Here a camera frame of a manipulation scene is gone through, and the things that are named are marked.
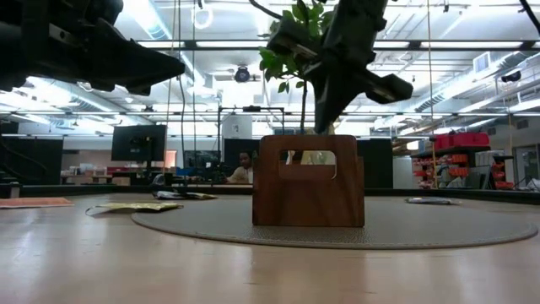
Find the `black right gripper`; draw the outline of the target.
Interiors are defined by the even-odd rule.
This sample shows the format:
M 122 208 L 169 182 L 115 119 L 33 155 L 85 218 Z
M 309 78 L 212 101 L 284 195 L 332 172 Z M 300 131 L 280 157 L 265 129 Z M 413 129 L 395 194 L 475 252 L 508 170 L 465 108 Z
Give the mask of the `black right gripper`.
M 375 61 L 375 38 L 386 27 L 388 0 L 338 0 L 321 38 L 294 21 L 283 19 L 268 46 L 300 60 L 314 90 L 315 132 L 331 134 L 333 122 L 357 95 L 379 104 L 408 100 L 413 86 L 395 74 L 379 76 L 368 66 Z

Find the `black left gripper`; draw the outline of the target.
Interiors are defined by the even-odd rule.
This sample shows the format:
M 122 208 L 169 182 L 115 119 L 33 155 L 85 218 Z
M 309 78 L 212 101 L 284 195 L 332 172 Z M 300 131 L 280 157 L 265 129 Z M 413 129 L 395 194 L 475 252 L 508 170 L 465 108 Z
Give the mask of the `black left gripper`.
M 21 87 L 29 76 L 69 83 L 99 77 L 150 95 L 152 85 L 185 72 L 179 59 L 126 40 L 105 20 L 90 23 L 87 1 L 0 0 L 0 90 Z

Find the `dark wooden tea box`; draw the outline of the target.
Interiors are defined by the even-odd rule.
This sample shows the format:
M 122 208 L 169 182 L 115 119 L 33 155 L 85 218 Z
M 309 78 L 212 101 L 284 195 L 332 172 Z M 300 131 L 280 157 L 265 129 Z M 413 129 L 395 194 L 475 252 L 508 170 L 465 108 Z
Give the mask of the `dark wooden tea box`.
M 288 151 L 329 151 L 331 165 L 287 165 Z M 363 163 L 350 135 L 270 135 L 260 142 L 254 167 L 252 224 L 362 227 L 365 225 Z

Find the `yellow tea packet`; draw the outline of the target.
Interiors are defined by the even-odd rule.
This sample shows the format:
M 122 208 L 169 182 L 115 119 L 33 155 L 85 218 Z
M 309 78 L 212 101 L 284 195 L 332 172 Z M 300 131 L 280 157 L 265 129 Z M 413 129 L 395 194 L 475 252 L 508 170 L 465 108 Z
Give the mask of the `yellow tea packet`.
M 85 210 L 85 214 L 92 216 L 95 214 L 101 213 L 114 213 L 114 212 L 126 212 L 126 213 L 159 213 L 164 211 L 169 211 L 172 209 L 182 209 L 183 204 L 177 203 L 135 203 L 135 204 L 125 204 L 125 203 L 107 203 L 99 204 L 93 207 L 89 207 Z

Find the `orange white tea packet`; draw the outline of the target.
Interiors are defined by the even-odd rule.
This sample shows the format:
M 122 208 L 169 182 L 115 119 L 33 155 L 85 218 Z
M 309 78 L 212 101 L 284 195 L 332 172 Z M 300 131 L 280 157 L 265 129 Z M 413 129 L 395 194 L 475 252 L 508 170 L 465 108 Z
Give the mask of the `orange white tea packet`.
M 66 198 L 0 198 L 0 209 L 50 208 L 74 206 Z

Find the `green plant in black pot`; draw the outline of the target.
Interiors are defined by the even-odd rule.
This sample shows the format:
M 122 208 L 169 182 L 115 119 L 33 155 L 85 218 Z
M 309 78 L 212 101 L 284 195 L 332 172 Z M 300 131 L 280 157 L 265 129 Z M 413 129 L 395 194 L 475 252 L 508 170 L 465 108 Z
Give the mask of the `green plant in black pot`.
M 296 24 L 309 31 L 310 38 L 321 38 L 324 30 L 330 24 L 333 13 L 325 11 L 324 4 L 327 0 L 293 0 L 290 8 L 280 14 L 279 21 L 273 21 L 269 32 L 262 34 L 263 38 L 278 33 L 278 27 L 283 19 L 294 21 Z M 278 93 L 289 93 L 291 81 L 297 79 L 296 88 L 302 89 L 300 132 L 305 133 L 305 108 L 308 94 L 308 81 L 305 79 L 300 60 L 295 59 L 293 54 L 282 55 L 272 51 L 270 46 L 259 48 L 261 61 L 259 68 L 263 71 L 263 78 L 268 82 L 270 79 L 279 81 Z

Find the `black monitor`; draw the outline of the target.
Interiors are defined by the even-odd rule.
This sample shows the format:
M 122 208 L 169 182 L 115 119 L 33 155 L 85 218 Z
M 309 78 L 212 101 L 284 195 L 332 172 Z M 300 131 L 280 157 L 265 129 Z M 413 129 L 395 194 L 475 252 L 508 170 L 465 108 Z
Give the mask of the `black monitor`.
M 165 125 L 114 127 L 112 161 L 163 161 L 166 142 Z

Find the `black partition panel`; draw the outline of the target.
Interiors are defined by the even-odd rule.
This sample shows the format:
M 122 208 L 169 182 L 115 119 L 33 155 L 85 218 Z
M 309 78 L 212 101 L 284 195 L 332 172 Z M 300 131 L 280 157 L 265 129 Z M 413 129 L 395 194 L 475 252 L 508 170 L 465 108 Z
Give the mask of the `black partition panel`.
M 63 141 L 42 138 L 0 138 L 0 173 L 24 185 L 58 185 Z
M 357 141 L 358 156 L 364 161 L 366 188 L 393 188 L 393 154 L 390 139 L 370 138 Z
M 246 152 L 249 156 L 259 153 L 259 139 L 226 138 L 223 144 L 223 161 L 232 173 L 240 166 L 240 153 Z

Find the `person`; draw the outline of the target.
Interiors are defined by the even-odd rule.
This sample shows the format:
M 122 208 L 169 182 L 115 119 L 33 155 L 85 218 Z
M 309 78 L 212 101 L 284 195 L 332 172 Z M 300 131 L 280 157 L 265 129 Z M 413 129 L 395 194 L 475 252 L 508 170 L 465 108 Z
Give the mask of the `person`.
M 233 184 L 252 184 L 253 183 L 253 166 L 252 158 L 249 152 L 240 152 L 240 166 L 237 167 L 231 176 L 226 178 L 227 183 Z

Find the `parts bin rack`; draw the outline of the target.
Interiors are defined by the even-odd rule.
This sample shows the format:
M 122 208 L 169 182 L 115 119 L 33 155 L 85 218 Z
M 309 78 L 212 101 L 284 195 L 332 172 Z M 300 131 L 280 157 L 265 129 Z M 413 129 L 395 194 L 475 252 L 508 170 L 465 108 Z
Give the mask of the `parts bin rack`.
M 429 140 L 431 151 L 412 157 L 413 176 L 421 189 L 511 190 L 506 163 L 513 157 L 492 149 L 486 133 L 454 131 Z

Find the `round grey table mat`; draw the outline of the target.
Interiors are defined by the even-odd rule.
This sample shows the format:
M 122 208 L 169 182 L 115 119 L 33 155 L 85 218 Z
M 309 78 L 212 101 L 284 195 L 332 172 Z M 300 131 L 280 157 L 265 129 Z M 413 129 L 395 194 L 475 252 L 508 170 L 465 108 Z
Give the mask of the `round grey table mat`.
M 412 250 L 477 247 L 534 237 L 540 228 L 511 214 L 456 205 L 407 204 L 402 198 L 368 198 L 362 228 L 259 226 L 251 200 L 187 201 L 180 209 L 134 213 L 143 227 L 178 236 L 278 247 Z

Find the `black background rig frame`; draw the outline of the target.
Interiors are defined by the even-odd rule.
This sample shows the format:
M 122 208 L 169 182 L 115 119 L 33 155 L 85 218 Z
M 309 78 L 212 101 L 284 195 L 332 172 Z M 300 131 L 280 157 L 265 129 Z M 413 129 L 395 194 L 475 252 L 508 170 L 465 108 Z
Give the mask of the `black background rig frame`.
M 242 106 L 242 107 L 223 107 L 218 108 L 217 114 L 217 151 L 219 161 L 223 167 L 224 174 L 230 176 L 230 169 L 223 161 L 223 144 L 226 138 L 238 139 L 261 139 L 263 134 L 257 134 L 255 127 L 255 118 L 265 118 L 269 122 L 270 132 L 274 130 L 273 118 L 281 123 L 281 129 L 284 130 L 285 110 L 283 107 L 267 106 Z

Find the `black aluminium table frame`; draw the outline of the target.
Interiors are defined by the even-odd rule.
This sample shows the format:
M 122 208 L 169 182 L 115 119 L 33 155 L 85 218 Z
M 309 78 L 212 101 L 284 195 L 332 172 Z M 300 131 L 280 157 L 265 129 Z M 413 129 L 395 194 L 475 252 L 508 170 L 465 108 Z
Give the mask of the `black aluminium table frame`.
M 66 197 L 95 195 L 108 193 L 151 193 L 153 191 L 172 191 L 173 187 L 151 186 L 117 186 L 113 184 L 85 185 L 22 185 L 0 183 L 0 198 L 7 198 L 13 190 L 19 191 L 20 197 Z M 178 187 L 178 190 L 213 195 L 252 195 L 249 185 L 196 185 L 195 187 Z M 441 197 L 462 198 L 480 201 L 494 201 L 508 204 L 527 204 L 540 206 L 540 193 L 525 191 L 503 190 L 473 190 L 473 189 L 390 189 L 366 188 L 366 197 Z

